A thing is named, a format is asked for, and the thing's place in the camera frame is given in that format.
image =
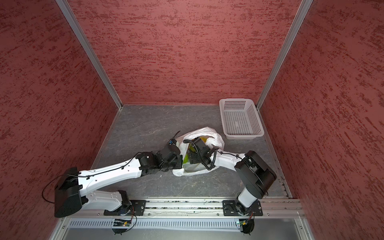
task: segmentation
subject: red wall panel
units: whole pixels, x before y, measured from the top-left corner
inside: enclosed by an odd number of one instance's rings
[[[0,238],[44,240],[42,188],[91,166],[117,107],[54,0],[3,1],[0,34]]]
[[[301,0],[69,0],[125,104],[257,101]]]
[[[315,0],[262,106],[320,239],[384,239],[384,3]]]

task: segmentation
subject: perforated basket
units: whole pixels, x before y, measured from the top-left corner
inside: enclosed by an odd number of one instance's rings
[[[224,98],[219,101],[221,122],[227,139],[254,139],[264,135],[255,104],[247,98]]]

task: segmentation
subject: black cable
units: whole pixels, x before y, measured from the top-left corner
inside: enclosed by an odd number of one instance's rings
[[[214,167],[215,160],[216,160],[216,152],[214,153],[214,158],[213,158],[213,160],[212,160],[212,162],[211,162],[211,166],[208,167],[208,165],[205,164],[205,162],[203,161],[203,159],[202,159],[201,156],[200,156],[200,148],[199,148],[194,142],[192,142],[192,141],[189,140],[189,139],[185,139],[185,140],[183,141],[183,143],[191,143],[192,146],[193,146],[193,148],[196,150],[197,156],[199,157],[199,160],[200,160],[201,164],[203,164],[204,167],[205,167],[207,170],[209,170],[209,171],[212,170],[212,168]]]
[[[168,140],[167,144],[166,144],[164,147],[166,147],[166,146],[169,144],[169,142],[170,142],[172,139],[174,139],[174,138],[176,137],[177,134],[179,134],[179,132],[180,132],[180,131],[178,131],[177,133],[175,133],[175,135],[174,135],[171,139]]]
[[[115,169],[111,169],[111,170],[108,170],[108,171],[105,171],[105,172],[99,172],[99,173],[96,173],[96,174],[93,174],[93,175],[87,175],[87,176],[76,176],[76,175],[71,175],[71,174],[62,174],[62,175],[59,175],[57,176],[56,178],[54,178],[53,180],[51,180],[44,188],[43,188],[43,191],[41,192],[41,197],[44,199],[44,201],[46,202],[49,202],[49,203],[52,203],[54,204],[55,202],[51,202],[49,200],[47,200],[45,197],[44,197],[44,190],[53,182],[55,181],[56,179],[58,179],[59,177],[61,176],[70,176],[70,177],[86,177],[86,178],[89,178],[89,177],[93,177],[93,176],[96,176],[96,175],[99,175],[99,174],[102,174],[102,173],[106,173],[106,172],[110,172],[110,171],[113,171],[113,170],[116,170],[116,169],[120,169],[120,168],[124,168],[125,166],[127,166],[139,153],[142,153],[142,152],[138,152],[135,154],[135,156],[133,156],[133,158],[131,158],[129,160],[129,162],[127,164],[125,164],[124,166],[122,167],[118,167],[118,168],[115,168]]]
[[[44,190],[53,182],[55,181],[56,179],[58,179],[59,177],[61,176],[70,176],[70,177],[86,177],[86,176],[76,176],[76,175],[71,175],[71,174],[62,174],[62,175],[59,175],[57,177],[55,177],[52,181],[50,181],[44,188],[43,188],[43,191],[41,192],[41,197],[44,199],[44,201],[46,202],[49,202],[49,203],[52,203],[54,204],[55,202],[51,202],[49,200],[47,200],[45,197],[44,197]]]
[[[232,153],[229,153],[229,152],[222,152],[222,151],[221,151],[221,152],[216,151],[216,152],[220,153],[220,155],[222,155],[222,154],[228,154],[228,155],[232,155],[232,156],[234,156],[234,157],[236,157],[236,158],[240,158],[238,154],[237,154],[237,155],[234,155],[234,154],[232,154]]]
[[[133,227],[136,225],[136,223],[137,223],[137,216],[136,216],[136,215],[134,215],[133,213],[131,213],[131,215],[132,215],[132,216],[134,216],[134,217],[135,217],[135,219],[136,219],[136,221],[135,221],[135,224],[133,224],[131,228],[129,228],[129,229],[127,229],[127,230],[125,230],[124,232],[121,232],[121,234],[122,234],[122,233],[125,233],[125,232],[128,232],[129,230],[131,230],[131,229],[132,229],[132,228],[133,228]]]
[[[214,152],[214,158],[212,159],[211,166],[209,167],[208,171],[211,171],[212,168],[214,168],[215,161],[216,161],[216,151]]]
[[[93,175],[87,175],[85,177],[93,177],[93,176],[96,176],[96,175],[99,175],[99,174],[102,174],[102,173],[106,173],[106,172],[110,172],[110,171],[114,171],[114,170],[117,170],[117,169],[120,169],[120,168],[124,168],[125,166],[127,166],[139,153],[142,153],[142,152],[138,152],[135,154],[135,156],[133,156],[128,163],[126,163],[124,166],[121,166],[121,167],[118,167],[118,168],[115,168],[115,169],[111,169],[111,170],[108,170],[108,171],[105,171],[105,172],[99,172],[99,173],[95,173]]]

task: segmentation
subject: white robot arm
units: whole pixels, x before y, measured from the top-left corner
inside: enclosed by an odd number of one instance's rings
[[[182,156],[175,139],[157,153],[139,152],[124,162],[94,170],[68,169],[55,186],[55,217],[69,216],[80,209],[105,209],[107,214],[120,215],[129,210],[126,192],[103,192],[98,189],[122,180],[155,174],[182,167]],[[236,211],[247,215],[249,208],[262,198],[276,179],[273,170],[254,151],[246,154],[209,148],[200,138],[184,140],[191,147],[187,152],[191,164],[203,164],[208,170],[221,166],[237,171],[245,188],[237,198]]]

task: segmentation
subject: marble-patterned floor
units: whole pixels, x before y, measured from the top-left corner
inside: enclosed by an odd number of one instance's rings
[[[225,138],[219,106],[124,106],[103,155],[94,168],[122,162],[137,152],[157,152],[177,131],[181,131],[180,136],[207,126],[222,135],[225,151],[245,153],[253,150],[278,175],[263,137],[253,140]],[[129,197],[237,197],[243,188],[235,171],[220,167],[210,173],[191,177],[176,177],[172,171],[158,172],[121,181],[101,190],[125,190]],[[268,196],[287,196],[279,180],[270,187]]]

